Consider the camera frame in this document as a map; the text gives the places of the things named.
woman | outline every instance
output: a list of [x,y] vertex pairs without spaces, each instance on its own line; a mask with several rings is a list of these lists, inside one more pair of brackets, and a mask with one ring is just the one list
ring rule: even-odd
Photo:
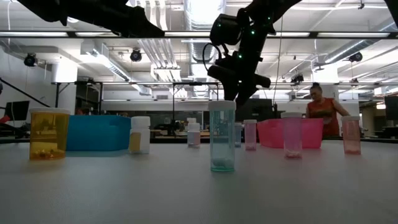
[[323,136],[339,136],[337,120],[338,112],[342,116],[349,113],[333,98],[322,96],[319,83],[314,83],[310,89],[312,102],[307,105],[307,118],[323,118]]

pink plastic bin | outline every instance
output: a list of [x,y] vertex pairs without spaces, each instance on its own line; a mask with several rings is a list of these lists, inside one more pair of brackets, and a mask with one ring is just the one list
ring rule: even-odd
[[[268,119],[257,123],[260,144],[277,149],[284,148],[282,119]],[[322,143],[323,119],[302,119],[303,149],[319,149]]]

ceiling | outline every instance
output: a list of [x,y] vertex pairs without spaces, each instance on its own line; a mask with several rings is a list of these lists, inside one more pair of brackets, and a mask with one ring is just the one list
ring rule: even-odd
[[[277,31],[370,31],[373,27],[381,22],[391,18],[388,9],[379,8],[364,8],[358,9],[343,9],[343,10],[322,10],[313,11],[308,10],[312,7],[338,7],[358,6],[360,0],[303,0],[297,4],[297,9],[289,9],[283,16],[274,24]],[[364,0],[366,6],[384,7],[382,0]],[[250,1],[245,0],[227,0],[226,13],[229,15],[236,15],[239,7],[248,5]],[[166,1],[166,21],[169,30],[185,30],[185,19],[183,11],[182,0]],[[104,30],[100,27],[87,24],[85,22],[68,23],[66,27],[59,22],[49,23],[45,22],[35,14],[27,10],[18,2],[0,1],[0,30],[79,30],[79,31],[100,31]],[[79,75],[91,76],[98,81],[119,81],[105,66],[91,63],[87,61],[87,55],[80,55],[80,45],[83,40],[80,39],[12,39],[11,42],[20,46],[55,46],[62,49],[67,54],[75,57],[79,63]],[[182,43],[181,39],[172,39],[172,48],[178,65],[181,67],[181,76],[187,77],[190,73],[190,56],[188,44]],[[296,71],[292,71],[303,60],[314,59],[317,55],[328,54],[341,46],[347,44],[351,40],[295,40],[295,39],[269,39],[266,41],[262,51],[264,58],[257,67],[257,72],[260,75],[270,77],[272,81],[282,81],[280,78],[289,80]],[[133,63],[129,59],[130,53],[134,47],[141,47],[136,39],[95,39],[99,45],[106,44],[109,47],[111,57],[118,62],[125,70],[131,73],[135,80],[149,81],[151,62],[143,55],[141,62]],[[365,72],[378,70],[379,68],[390,63],[398,62],[398,51],[391,50],[398,46],[396,40],[381,40],[376,44],[361,51],[363,54],[363,61],[361,63],[337,62],[338,77],[340,80],[350,80],[356,75]],[[383,52],[390,50],[388,54],[382,55],[375,59],[369,60]],[[311,81],[310,67],[304,68],[300,71],[304,74],[307,82]],[[376,82],[386,78],[397,77],[398,67],[388,70],[388,72],[381,72],[374,76],[369,76],[362,82]]]

desk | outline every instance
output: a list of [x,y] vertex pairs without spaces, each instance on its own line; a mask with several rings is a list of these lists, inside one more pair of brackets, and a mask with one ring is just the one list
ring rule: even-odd
[[288,161],[283,150],[236,150],[236,171],[210,171],[210,150],[152,144],[149,155],[69,152],[29,161],[29,145],[0,145],[0,217],[54,223],[396,223],[398,148],[341,141]]

orange shirt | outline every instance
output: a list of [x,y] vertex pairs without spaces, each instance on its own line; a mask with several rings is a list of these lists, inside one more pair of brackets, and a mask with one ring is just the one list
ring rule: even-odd
[[324,98],[323,103],[308,104],[309,118],[323,118],[323,136],[338,136],[339,126],[333,98]]

